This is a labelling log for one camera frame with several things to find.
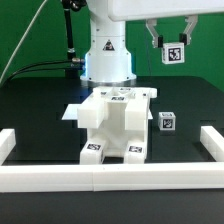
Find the black table surface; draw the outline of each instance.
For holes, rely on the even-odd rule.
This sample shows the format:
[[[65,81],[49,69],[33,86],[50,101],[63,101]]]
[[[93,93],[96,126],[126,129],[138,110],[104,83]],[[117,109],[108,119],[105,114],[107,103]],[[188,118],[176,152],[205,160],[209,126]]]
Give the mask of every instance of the black table surface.
[[[158,89],[147,163],[214,161],[200,128],[224,135],[222,91],[197,77],[138,78],[135,86]],[[61,118],[91,92],[64,78],[14,79],[0,89],[0,129],[14,128],[17,142],[3,165],[78,164],[86,131]],[[159,130],[159,112],[175,113],[174,132]],[[223,223],[223,207],[223,189],[0,194],[1,223]]]

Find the green backdrop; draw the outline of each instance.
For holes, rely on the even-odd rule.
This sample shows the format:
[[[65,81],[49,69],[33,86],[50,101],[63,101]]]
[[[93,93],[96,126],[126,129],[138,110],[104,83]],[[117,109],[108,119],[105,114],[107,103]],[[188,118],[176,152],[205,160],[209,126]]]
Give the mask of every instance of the green backdrop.
[[[43,0],[2,0],[0,8],[0,73],[7,64],[28,24]],[[157,30],[165,42],[178,41],[186,23],[184,17],[159,19]],[[84,57],[90,47],[89,11],[85,7],[72,13],[74,44],[78,56]],[[138,76],[199,76],[224,90],[224,14],[200,15],[185,48],[184,64],[164,65],[161,50],[152,47],[152,37],[144,21],[127,23],[127,48],[133,56],[133,72]],[[8,75],[30,63],[66,59],[64,14],[60,0],[49,0],[41,12]],[[62,76],[63,72],[32,75]]]

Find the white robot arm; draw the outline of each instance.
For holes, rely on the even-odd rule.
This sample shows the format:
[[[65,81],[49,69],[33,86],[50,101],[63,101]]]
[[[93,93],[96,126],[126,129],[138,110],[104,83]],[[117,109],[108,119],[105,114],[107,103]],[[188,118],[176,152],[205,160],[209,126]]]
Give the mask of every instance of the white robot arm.
[[[217,12],[224,12],[223,0],[108,0],[108,16],[113,21]]]
[[[185,45],[197,23],[197,14],[224,12],[223,0],[86,0],[91,19],[91,49],[86,54],[86,71],[81,80],[88,84],[124,85],[132,82],[131,54],[125,46],[125,21],[146,19],[158,47],[156,18],[189,16],[184,31]]]

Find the cable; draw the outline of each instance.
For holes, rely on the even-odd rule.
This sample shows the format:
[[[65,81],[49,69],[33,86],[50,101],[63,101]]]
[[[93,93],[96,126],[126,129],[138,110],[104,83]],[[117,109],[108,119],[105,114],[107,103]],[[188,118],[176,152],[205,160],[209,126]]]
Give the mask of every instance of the cable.
[[[23,70],[23,71],[17,71],[14,72],[12,75],[10,75],[6,81],[3,83],[2,86],[5,86],[7,83],[9,83],[15,76],[27,73],[27,72],[39,72],[39,71],[56,71],[56,70],[82,70],[82,67],[76,66],[76,67],[62,67],[62,68],[39,68],[39,69],[32,69],[32,70]]]
[[[65,63],[72,63],[72,60],[60,60],[60,61],[44,61],[44,62],[38,62],[31,65],[27,65],[19,70],[17,70],[14,73],[27,70],[29,68],[37,67],[37,66],[43,66],[43,65],[56,65],[56,64],[65,64]]]
[[[27,34],[29,33],[30,29],[32,28],[34,22],[36,21],[37,17],[39,16],[41,10],[44,8],[44,6],[45,6],[45,4],[47,3],[47,1],[48,1],[48,0],[44,0],[43,3],[40,5],[39,9],[37,10],[36,14],[34,15],[33,19],[31,20],[29,26],[27,27],[25,33],[23,34],[21,40],[19,41],[17,47],[15,48],[14,52],[12,53],[12,55],[11,55],[11,57],[10,57],[10,59],[9,59],[9,61],[8,61],[8,63],[7,63],[7,65],[6,65],[6,67],[5,67],[5,69],[3,70],[3,73],[2,73],[2,75],[1,75],[1,77],[0,77],[0,86],[1,86],[1,84],[2,84],[3,79],[5,78],[5,74],[6,74],[6,72],[8,71],[9,66],[11,65],[11,63],[12,63],[14,57],[16,56],[16,54],[17,54],[17,52],[18,52],[18,50],[19,50],[19,48],[20,48],[21,45],[23,44],[23,41],[25,40]]]

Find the white bridge-shaped block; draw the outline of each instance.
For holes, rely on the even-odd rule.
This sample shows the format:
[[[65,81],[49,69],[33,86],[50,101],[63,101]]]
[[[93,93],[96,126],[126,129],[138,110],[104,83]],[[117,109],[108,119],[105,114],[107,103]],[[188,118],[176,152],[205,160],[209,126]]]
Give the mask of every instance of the white bridge-shaped block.
[[[94,88],[77,110],[78,128],[86,128],[88,138],[80,164],[101,164],[105,156],[144,163],[149,103],[155,97],[153,88]]]

